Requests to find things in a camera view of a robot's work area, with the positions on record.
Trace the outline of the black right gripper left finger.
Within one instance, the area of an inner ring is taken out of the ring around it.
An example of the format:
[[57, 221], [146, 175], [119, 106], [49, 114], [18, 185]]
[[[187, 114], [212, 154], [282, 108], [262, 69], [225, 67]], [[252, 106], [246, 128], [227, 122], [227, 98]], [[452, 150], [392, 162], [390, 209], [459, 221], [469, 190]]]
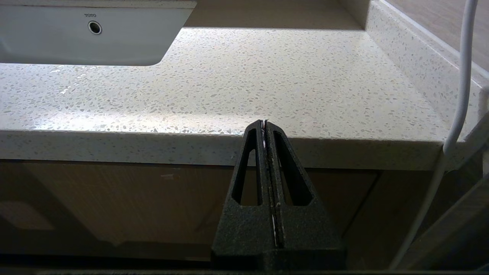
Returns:
[[[242, 196], [251, 151], [255, 152], [257, 205], [246, 206], [242, 205]], [[270, 187], [264, 122], [257, 120], [244, 132], [212, 250], [263, 251], [275, 246]]]

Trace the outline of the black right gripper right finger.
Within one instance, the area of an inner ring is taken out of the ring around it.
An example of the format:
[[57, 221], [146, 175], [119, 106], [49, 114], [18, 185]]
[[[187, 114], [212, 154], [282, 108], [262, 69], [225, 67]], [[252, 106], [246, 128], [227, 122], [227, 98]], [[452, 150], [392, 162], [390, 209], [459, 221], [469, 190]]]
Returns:
[[285, 132], [266, 121], [265, 135], [279, 246], [299, 251], [343, 251], [330, 214]]

